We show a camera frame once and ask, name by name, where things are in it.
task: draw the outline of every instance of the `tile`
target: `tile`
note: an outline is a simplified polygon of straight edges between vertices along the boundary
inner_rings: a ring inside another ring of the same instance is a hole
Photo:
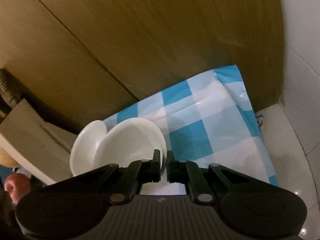
[[[320,0],[282,0],[287,44],[320,74]]]
[[[307,208],[318,203],[316,188],[306,156],[298,138],[279,104],[259,112],[263,114],[262,139],[279,186],[291,192],[301,191]]]
[[[288,46],[285,50],[283,109],[308,153],[320,141],[320,78]]]
[[[304,222],[299,236],[303,240],[319,240],[320,239],[320,212],[319,204],[308,210],[307,219]]]
[[[320,193],[320,144],[318,144],[308,155],[307,159],[315,180],[318,194]]]

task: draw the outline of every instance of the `blue and white checkered bag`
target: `blue and white checkered bag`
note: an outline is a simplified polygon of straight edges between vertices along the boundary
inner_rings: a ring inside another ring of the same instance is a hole
[[[104,120],[110,130],[144,117],[162,131],[177,160],[219,163],[277,185],[236,65],[209,70],[162,90]]]

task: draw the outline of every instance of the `pink object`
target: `pink object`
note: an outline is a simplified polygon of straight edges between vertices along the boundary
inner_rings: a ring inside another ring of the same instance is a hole
[[[30,192],[30,180],[21,173],[14,173],[7,177],[4,182],[4,190],[10,194],[12,203],[17,204]]]

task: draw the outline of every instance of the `floor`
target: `floor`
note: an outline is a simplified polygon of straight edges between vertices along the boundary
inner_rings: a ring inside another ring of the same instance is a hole
[[[320,239],[320,211],[310,166],[289,120],[279,104],[263,114],[261,128],[264,144],[276,171],[279,186],[299,195],[308,208],[300,236],[306,240]]]

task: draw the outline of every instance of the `white bowl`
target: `white bowl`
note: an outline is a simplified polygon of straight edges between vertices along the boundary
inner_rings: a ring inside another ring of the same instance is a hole
[[[107,127],[100,120],[93,121],[82,129],[70,154],[69,164],[73,176],[92,170],[95,153],[106,135]]]
[[[151,160],[154,149],[161,152],[161,172],[164,173],[166,144],[161,130],[153,122],[140,117],[131,118],[117,124],[108,133],[107,129],[101,129],[102,121],[94,122],[84,128],[85,132],[81,131],[72,148],[70,169],[74,176],[109,163],[127,167],[136,160]]]

